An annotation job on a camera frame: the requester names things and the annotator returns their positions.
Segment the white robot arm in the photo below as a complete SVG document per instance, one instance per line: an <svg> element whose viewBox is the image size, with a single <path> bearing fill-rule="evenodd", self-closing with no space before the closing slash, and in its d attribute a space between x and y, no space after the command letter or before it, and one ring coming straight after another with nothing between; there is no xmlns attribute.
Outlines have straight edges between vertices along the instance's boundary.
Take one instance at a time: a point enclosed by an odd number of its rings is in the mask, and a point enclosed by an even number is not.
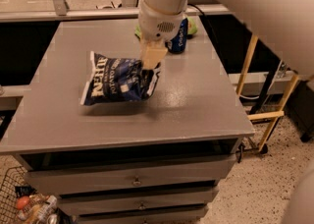
<svg viewBox="0 0 314 224"><path fill-rule="evenodd" d="M218 0L270 48L297 76L314 77L314 0ZM186 0L140 0L140 59L153 69L165 57L165 42L174 38Z"/></svg>

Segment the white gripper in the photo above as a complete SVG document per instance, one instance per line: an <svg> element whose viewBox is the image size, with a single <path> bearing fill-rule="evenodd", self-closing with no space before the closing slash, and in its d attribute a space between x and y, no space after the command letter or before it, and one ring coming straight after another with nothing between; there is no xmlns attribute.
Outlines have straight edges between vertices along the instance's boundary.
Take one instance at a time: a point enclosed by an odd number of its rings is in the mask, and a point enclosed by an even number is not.
<svg viewBox="0 0 314 224"><path fill-rule="evenodd" d="M144 70L154 69L164 59L168 52L165 41L178 34L182 20L183 13L164 14L155 11L144 1L139 3L138 23L142 38L140 60Z"/></svg>

